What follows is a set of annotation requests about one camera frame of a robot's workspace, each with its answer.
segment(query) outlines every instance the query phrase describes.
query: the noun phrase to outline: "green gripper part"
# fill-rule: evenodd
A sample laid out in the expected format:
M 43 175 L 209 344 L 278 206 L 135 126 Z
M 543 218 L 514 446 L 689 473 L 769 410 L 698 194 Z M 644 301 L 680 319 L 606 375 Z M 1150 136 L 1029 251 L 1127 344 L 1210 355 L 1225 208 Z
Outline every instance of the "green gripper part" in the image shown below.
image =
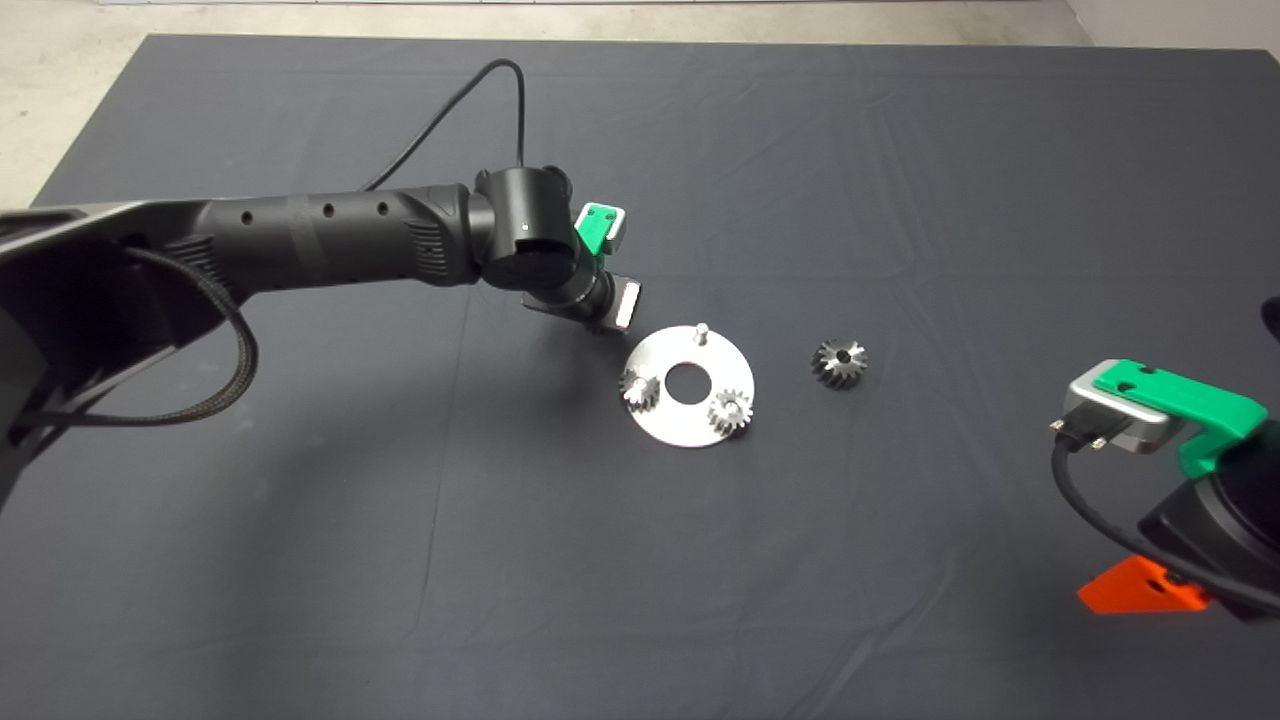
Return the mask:
M 591 255 L 599 258 L 602 251 L 605 255 L 612 252 L 612 249 L 607 246 L 605 240 L 609 237 L 609 231 L 613 229 L 613 224 L 617 222 L 617 208 L 600 205 L 599 202 L 586 204 L 586 210 L 582 213 L 577 223 L 577 234 L 582 238 L 582 243 L 586 245 L 586 249 L 591 251 Z
M 1093 380 L 1098 389 L 1183 418 L 1201 425 L 1201 432 L 1178 448 L 1178 462 L 1190 478 L 1217 468 L 1222 452 L 1249 437 L 1267 409 L 1243 395 L 1134 363 L 1117 360 Z

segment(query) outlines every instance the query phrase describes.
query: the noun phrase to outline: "small gear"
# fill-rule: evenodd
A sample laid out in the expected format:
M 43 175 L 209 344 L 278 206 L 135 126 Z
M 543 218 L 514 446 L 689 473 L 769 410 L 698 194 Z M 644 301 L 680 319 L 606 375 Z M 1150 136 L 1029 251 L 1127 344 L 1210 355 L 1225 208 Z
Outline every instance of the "small gear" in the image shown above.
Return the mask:
M 867 348 L 851 340 L 827 340 L 813 354 L 818 380 L 835 389 L 849 389 L 867 370 Z
M 737 434 L 751 421 L 751 401 L 736 389 L 722 389 L 712 398 L 707 419 L 719 434 Z
M 637 413 L 648 410 L 658 402 L 658 378 L 645 369 L 637 373 L 627 368 L 618 380 L 618 392 L 622 393 L 622 402 L 627 409 Z

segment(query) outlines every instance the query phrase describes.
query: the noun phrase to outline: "metal disc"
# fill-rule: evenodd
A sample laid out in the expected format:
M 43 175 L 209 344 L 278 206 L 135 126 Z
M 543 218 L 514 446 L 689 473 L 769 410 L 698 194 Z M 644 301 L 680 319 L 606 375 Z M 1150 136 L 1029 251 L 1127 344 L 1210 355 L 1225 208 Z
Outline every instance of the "metal disc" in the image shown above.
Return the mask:
M 712 380 L 700 402 L 681 402 L 667 391 L 667 373 L 684 364 L 701 368 Z M 736 389 L 755 401 L 755 378 L 746 357 L 724 336 L 701 324 L 664 328 L 644 338 L 627 357 L 626 370 L 658 379 L 653 407 L 630 414 L 646 433 L 676 447 L 707 447 L 724 439 L 708 418 L 717 392 Z

